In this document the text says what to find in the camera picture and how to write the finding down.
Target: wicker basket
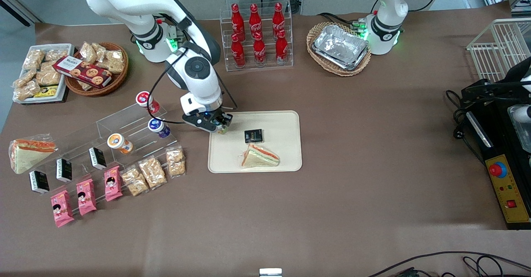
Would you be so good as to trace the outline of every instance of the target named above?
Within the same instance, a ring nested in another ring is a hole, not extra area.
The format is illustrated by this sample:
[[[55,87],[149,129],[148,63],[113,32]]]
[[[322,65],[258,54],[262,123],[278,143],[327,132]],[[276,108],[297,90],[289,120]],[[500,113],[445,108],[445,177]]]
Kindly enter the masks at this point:
[[[98,89],[98,88],[91,88],[87,91],[83,90],[83,88],[81,88],[81,85],[79,85],[78,81],[72,77],[66,77],[65,76],[65,80],[66,80],[66,86],[68,86],[68,88],[70,88],[70,90],[72,92],[75,92],[76,94],[78,95],[82,95],[82,96],[104,96],[104,95],[107,95],[107,94],[110,94],[111,92],[114,92],[114,90],[117,90],[118,87],[124,82],[125,80],[125,77],[127,76],[127,67],[129,66],[129,58],[127,57],[127,52],[125,52],[125,50],[116,45],[116,44],[113,44],[113,43],[99,43],[101,46],[103,46],[105,49],[107,50],[121,50],[122,51],[122,54],[123,54],[123,57],[124,57],[124,61],[125,61],[125,65],[124,65],[124,70],[123,72],[119,73],[119,74],[116,74],[116,75],[112,75],[112,81],[110,82],[110,84],[108,86],[105,86],[104,88],[101,88],[101,89]],[[75,58],[81,58],[81,54],[79,54],[79,51],[74,54],[74,57]]]
[[[315,25],[308,33],[307,37],[306,37],[306,48],[309,52],[309,54],[311,55],[311,57],[321,66],[323,67],[323,69],[325,69],[326,71],[329,71],[330,73],[334,73],[336,75],[340,75],[342,77],[349,77],[351,75],[356,75],[357,73],[361,72],[362,69],[364,69],[364,67],[367,66],[369,60],[370,60],[370,50],[369,52],[367,52],[367,54],[365,55],[365,57],[363,58],[363,60],[360,62],[360,64],[356,67],[356,69],[354,71],[345,71],[345,69],[342,69],[340,68],[338,65],[336,65],[335,63],[329,61],[328,59],[322,57],[322,56],[319,56],[317,55],[315,52],[313,52],[312,50],[312,43],[313,41],[315,41],[315,39],[317,39],[317,37],[321,34],[321,31],[323,31],[323,28],[325,26],[328,26],[328,25],[331,25],[331,24],[336,24],[337,26],[343,28],[343,30],[345,30],[346,32],[349,32],[349,33],[354,33],[354,31],[352,31],[352,29],[346,27],[345,25],[343,24],[337,24],[337,23],[333,23],[333,22],[323,22],[321,24],[317,24]]]

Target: red button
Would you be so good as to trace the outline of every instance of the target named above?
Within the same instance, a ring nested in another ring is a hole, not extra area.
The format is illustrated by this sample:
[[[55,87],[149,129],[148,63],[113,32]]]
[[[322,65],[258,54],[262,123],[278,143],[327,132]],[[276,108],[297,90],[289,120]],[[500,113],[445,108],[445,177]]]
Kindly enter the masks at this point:
[[[498,164],[493,164],[493,165],[489,166],[489,172],[493,176],[499,177],[503,173],[503,170],[502,170],[501,166],[499,166]]]

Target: small black box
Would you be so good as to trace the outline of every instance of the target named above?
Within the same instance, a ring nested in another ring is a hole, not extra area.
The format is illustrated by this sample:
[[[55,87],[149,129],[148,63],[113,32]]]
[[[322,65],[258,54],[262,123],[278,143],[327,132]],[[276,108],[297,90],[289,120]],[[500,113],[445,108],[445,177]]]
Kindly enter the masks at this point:
[[[56,168],[56,179],[63,182],[72,181],[72,163],[70,161],[59,158],[56,160]]]
[[[105,169],[107,164],[105,163],[105,156],[103,151],[98,148],[91,147],[89,148],[90,161],[93,164],[93,167],[99,170]]]
[[[46,173],[37,170],[30,172],[30,182],[32,183],[33,192],[43,194],[50,190]]]
[[[247,130],[245,133],[245,143],[262,143],[264,138],[262,136],[262,129]]]

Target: foil container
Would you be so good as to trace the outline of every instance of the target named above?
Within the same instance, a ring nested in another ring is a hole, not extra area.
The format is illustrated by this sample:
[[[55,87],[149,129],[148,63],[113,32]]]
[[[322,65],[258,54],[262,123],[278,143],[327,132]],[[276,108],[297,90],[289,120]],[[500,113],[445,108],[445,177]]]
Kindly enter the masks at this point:
[[[352,71],[367,54],[368,42],[333,24],[323,28],[319,37],[313,42],[312,49],[340,68]]]

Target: sandwich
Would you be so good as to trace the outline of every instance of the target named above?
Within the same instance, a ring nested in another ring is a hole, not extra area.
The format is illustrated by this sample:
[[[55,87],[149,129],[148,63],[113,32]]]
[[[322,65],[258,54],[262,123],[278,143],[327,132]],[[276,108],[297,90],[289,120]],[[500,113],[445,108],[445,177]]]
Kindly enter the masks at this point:
[[[11,169],[17,175],[24,173],[53,154],[55,150],[53,142],[15,139],[9,150]]]
[[[250,144],[247,147],[247,151],[244,152],[242,167],[265,167],[265,166],[277,166],[280,159],[274,153],[259,147],[254,144]]]

